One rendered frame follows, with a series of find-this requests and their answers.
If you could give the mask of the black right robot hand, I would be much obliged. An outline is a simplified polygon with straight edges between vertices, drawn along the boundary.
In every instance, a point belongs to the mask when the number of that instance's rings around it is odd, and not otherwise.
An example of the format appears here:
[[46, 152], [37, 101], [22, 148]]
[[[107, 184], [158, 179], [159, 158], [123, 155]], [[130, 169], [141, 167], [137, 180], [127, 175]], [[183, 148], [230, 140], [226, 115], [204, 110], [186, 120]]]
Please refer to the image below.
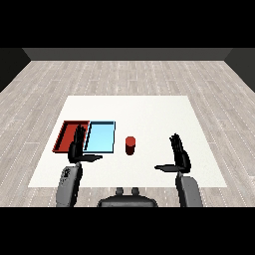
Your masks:
[[154, 168], [163, 172], [189, 173], [191, 161], [188, 153], [184, 150], [180, 136], [175, 133], [169, 138], [173, 150], [174, 164], [156, 165]]

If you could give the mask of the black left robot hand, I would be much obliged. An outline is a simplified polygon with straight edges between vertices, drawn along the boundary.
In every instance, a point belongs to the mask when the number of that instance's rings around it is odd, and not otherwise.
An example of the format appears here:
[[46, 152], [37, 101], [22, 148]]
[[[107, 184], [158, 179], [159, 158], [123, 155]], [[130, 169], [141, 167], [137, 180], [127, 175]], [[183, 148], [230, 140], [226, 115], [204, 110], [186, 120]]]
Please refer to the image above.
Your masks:
[[68, 160], [70, 163], [77, 163], [81, 161], [94, 162], [103, 158], [101, 155], [83, 154], [85, 131], [86, 130], [81, 125], [76, 127], [74, 140], [70, 143], [68, 150]]

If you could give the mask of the red shallow open box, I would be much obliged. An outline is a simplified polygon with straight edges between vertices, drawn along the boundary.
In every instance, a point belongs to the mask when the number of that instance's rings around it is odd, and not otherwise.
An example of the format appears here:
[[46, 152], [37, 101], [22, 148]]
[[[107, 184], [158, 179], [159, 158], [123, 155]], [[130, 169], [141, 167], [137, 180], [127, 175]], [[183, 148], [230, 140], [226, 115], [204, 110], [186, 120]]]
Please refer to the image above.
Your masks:
[[81, 126], [88, 131], [89, 121], [64, 121], [53, 147], [54, 153], [67, 153], [71, 142], [74, 140], [74, 135], [77, 126]]

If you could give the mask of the light blue shallow open box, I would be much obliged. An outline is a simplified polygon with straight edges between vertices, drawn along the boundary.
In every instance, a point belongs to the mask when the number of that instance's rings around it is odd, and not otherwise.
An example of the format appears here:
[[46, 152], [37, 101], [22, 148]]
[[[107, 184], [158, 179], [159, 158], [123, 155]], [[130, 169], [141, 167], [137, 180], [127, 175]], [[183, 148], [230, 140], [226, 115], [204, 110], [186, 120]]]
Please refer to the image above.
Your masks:
[[114, 121], [92, 121], [86, 134], [84, 153], [113, 153], [116, 123]]

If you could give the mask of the red can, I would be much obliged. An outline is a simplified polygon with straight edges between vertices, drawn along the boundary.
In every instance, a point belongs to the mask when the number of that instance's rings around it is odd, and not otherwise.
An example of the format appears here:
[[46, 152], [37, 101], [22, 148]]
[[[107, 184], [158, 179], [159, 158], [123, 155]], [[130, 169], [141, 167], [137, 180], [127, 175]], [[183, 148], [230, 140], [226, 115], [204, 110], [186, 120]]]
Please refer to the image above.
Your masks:
[[135, 138], [133, 136], [128, 136], [126, 138], [126, 154], [133, 155], [135, 148]]

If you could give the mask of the dark grey robot body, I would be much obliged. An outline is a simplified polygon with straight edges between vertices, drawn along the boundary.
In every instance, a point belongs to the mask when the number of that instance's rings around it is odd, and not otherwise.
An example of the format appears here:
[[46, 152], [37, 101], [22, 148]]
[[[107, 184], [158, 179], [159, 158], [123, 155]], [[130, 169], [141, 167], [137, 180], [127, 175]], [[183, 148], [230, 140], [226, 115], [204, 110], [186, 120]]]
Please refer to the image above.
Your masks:
[[118, 187], [116, 194], [101, 199], [98, 207], [157, 207], [157, 203], [152, 198], [141, 196], [137, 187], [131, 189], [131, 195], [124, 195], [124, 189]]

